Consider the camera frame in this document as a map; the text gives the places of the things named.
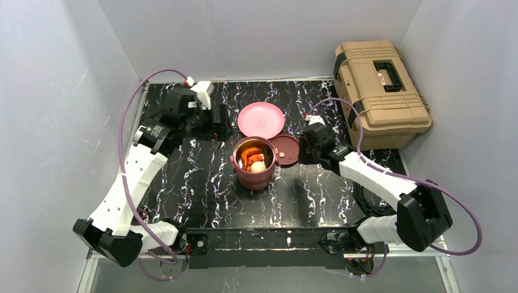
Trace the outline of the dark red round lid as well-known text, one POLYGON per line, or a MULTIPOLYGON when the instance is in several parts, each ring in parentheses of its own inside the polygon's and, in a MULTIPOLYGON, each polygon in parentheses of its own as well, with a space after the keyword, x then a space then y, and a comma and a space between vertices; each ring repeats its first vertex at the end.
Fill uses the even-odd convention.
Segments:
POLYGON ((299 159, 299 141, 293 136, 279 134, 273 137, 270 142, 278 151, 278 163, 286 167, 294 165, 299 159))

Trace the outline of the white boiled egg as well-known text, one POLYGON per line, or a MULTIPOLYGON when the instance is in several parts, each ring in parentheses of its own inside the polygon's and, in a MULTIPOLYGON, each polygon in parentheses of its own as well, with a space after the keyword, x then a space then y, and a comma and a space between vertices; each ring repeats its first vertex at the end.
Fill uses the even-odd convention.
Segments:
POLYGON ((249 171, 251 173, 261 173, 267 169, 266 164, 263 161, 256 161, 250 165, 249 171))

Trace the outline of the orange fried food piece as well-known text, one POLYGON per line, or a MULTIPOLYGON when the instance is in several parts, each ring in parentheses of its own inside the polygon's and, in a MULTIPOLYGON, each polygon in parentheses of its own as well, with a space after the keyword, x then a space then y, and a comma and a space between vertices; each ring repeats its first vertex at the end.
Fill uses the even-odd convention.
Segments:
POLYGON ((256 161, 264 161, 262 149, 252 147, 241 153, 242 169, 249 172, 250 165, 256 161))

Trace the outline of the red steel lunch bowl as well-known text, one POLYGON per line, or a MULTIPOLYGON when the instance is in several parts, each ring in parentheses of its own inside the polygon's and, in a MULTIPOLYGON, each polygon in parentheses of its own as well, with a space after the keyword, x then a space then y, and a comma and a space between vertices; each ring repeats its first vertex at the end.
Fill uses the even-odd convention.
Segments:
POLYGON ((272 175, 258 173, 238 174, 239 183, 249 190, 260 190, 267 187, 272 181, 272 175))
POLYGON ((260 190, 270 185, 278 166, 278 151, 261 137, 240 140, 230 156, 238 181, 247 189, 260 190))

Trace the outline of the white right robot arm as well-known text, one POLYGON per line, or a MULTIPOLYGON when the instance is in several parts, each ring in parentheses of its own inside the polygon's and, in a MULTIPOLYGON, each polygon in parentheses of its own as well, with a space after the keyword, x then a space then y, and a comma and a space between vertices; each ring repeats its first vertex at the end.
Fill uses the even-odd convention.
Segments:
POLYGON ((320 122, 305 126, 297 135, 299 162, 319 164, 353 181, 384 200, 393 215, 369 217, 352 228, 354 244, 403 243, 422 252, 453 225, 443 195, 429 186, 391 176, 348 144, 337 144, 320 122))

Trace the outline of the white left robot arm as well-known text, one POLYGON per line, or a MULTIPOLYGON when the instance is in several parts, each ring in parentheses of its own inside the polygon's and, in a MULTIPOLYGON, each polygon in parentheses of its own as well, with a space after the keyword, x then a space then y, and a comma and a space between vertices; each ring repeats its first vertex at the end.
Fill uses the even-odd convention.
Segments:
POLYGON ((170 219, 146 224, 136 208, 184 139, 224 142, 232 136, 227 107, 211 102, 213 90, 210 81, 174 87, 165 104, 142 119, 109 192, 87 219, 73 226, 91 250, 127 267, 146 251, 186 246, 181 224, 170 219))

